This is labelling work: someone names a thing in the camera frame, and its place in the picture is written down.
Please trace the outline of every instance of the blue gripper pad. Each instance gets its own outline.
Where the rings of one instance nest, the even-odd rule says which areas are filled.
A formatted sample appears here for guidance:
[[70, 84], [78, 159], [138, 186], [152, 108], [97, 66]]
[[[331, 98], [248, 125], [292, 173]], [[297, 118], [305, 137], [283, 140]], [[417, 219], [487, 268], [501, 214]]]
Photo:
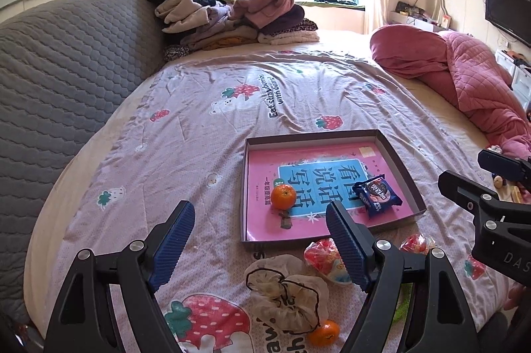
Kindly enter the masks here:
[[483, 170], [495, 173], [508, 181], [521, 182], [524, 173], [518, 161], [488, 149], [477, 154], [477, 162]]
[[352, 282], [367, 292], [372, 284], [368, 270], [368, 260], [374, 262], [372, 244], [366, 240], [340, 202], [327, 206], [326, 221]]
[[146, 264], [151, 270], [148, 284], [153, 293], [171, 278], [194, 224], [194, 206], [181, 201], [168, 220], [153, 227], [146, 238]]

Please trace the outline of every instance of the dark blue packet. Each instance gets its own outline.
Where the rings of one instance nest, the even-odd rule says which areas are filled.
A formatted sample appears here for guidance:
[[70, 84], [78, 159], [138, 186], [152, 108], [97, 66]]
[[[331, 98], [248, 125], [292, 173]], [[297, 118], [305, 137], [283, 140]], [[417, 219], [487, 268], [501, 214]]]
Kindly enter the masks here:
[[385, 177], [384, 174], [374, 176], [366, 181], [357, 182], [352, 187], [352, 191], [358, 195], [367, 208], [369, 218], [382, 214], [391, 206], [400, 206], [403, 203], [389, 186]]

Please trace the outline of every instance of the pink blanket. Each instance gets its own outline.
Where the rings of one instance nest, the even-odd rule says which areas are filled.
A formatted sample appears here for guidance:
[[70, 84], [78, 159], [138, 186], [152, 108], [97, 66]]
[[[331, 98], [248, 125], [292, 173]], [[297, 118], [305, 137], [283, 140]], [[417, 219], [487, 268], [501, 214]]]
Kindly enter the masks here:
[[484, 43], [453, 31], [439, 34], [390, 25], [371, 37], [373, 59], [386, 71], [418, 78], [462, 111], [503, 153], [527, 159], [531, 135], [512, 93], [510, 74]]

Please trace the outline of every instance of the orange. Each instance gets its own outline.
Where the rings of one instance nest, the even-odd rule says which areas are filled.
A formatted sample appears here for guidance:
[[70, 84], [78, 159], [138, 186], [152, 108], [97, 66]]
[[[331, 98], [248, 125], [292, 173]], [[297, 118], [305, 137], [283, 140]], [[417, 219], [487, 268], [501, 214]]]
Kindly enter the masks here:
[[282, 184], [273, 188], [271, 192], [271, 204], [273, 209], [288, 210], [295, 204], [297, 192], [291, 185]]
[[330, 346], [339, 338], [339, 325], [332, 320], [325, 322], [307, 335], [308, 341], [316, 347]]

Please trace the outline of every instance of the television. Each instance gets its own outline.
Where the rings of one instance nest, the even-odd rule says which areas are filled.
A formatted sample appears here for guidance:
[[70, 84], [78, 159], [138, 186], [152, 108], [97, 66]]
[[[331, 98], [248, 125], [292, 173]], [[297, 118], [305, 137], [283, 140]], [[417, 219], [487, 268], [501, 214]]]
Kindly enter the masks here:
[[485, 19], [531, 47], [531, 2], [528, 0], [486, 0]]

